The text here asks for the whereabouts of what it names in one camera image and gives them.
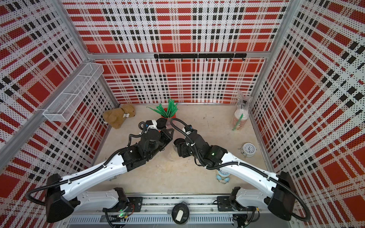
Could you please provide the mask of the clear plastic carrier bag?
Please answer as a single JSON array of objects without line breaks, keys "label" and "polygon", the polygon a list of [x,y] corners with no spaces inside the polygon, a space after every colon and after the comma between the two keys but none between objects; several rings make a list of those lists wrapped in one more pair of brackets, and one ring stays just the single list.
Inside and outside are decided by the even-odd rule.
[{"label": "clear plastic carrier bag", "polygon": [[246,96],[242,91],[237,93],[236,110],[232,117],[232,130],[238,131],[244,127],[249,119],[251,96]]}]

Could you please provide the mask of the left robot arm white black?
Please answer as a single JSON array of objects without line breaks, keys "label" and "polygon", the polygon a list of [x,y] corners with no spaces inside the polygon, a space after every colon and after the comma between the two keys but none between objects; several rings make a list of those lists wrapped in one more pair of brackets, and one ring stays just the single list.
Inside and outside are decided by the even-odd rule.
[{"label": "left robot arm white black", "polygon": [[137,136],[138,143],[115,151],[104,162],[69,176],[54,174],[47,185],[28,191],[25,197],[46,208],[48,223],[61,221],[81,209],[81,195],[88,189],[145,165],[165,149],[173,135],[173,129],[148,129]]}]

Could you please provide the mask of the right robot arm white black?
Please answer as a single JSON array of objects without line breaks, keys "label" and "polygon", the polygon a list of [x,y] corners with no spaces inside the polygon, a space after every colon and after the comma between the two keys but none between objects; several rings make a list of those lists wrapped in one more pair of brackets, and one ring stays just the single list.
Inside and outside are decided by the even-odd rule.
[{"label": "right robot arm white black", "polygon": [[234,175],[260,191],[257,197],[249,197],[242,188],[235,187],[231,204],[236,210],[239,207],[266,207],[282,220],[296,218],[310,221],[310,209],[297,193],[289,173],[276,174],[257,168],[220,146],[209,145],[196,132],[190,133],[185,139],[175,140],[174,147],[180,157],[193,156],[205,169]]}]

